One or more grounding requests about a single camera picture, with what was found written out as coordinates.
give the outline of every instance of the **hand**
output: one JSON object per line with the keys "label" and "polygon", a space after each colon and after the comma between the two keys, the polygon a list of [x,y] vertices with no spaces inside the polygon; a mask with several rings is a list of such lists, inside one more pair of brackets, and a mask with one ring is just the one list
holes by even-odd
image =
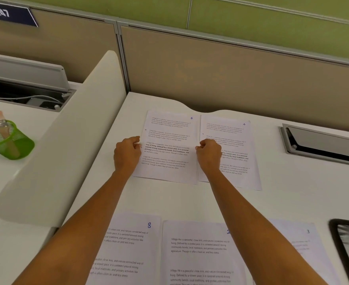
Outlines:
{"label": "hand", "polygon": [[222,147],[212,139],[202,140],[200,146],[196,146],[198,162],[206,175],[219,170],[221,149]]}
{"label": "hand", "polygon": [[141,155],[139,141],[140,136],[136,136],[116,143],[114,151],[115,172],[122,173],[128,178],[131,176]]}

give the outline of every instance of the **green basket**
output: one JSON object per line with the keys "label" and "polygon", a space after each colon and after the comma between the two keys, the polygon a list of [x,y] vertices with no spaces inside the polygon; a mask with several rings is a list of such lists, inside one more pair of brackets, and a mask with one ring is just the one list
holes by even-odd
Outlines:
{"label": "green basket", "polygon": [[9,137],[4,139],[0,134],[0,154],[10,160],[25,158],[32,152],[34,141],[23,134],[16,125],[7,120]]}

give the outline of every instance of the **dark blue sign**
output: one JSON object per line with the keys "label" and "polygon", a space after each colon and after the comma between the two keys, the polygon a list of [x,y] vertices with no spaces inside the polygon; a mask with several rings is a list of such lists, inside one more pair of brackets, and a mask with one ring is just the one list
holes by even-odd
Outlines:
{"label": "dark blue sign", "polygon": [[0,20],[38,27],[29,8],[0,3]]}

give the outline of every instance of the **cubicle partition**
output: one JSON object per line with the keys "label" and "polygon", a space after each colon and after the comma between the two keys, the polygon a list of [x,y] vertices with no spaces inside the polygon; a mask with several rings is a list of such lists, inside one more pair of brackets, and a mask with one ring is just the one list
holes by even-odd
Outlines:
{"label": "cubicle partition", "polygon": [[349,60],[19,0],[39,28],[0,21],[0,54],[83,81],[117,52],[127,90],[349,131]]}

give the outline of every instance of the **cable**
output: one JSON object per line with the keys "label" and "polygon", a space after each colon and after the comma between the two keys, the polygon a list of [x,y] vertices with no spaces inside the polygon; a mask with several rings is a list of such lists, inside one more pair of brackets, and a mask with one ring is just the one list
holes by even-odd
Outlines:
{"label": "cable", "polygon": [[50,96],[45,96],[45,95],[34,95],[34,96],[30,96],[30,97],[18,97],[18,98],[0,98],[0,100],[21,100],[21,99],[31,99],[31,98],[35,98],[35,97],[46,97],[46,98],[52,99],[54,101],[57,101],[60,104],[63,104],[61,101],[57,100],[56,98],[53,98]]}

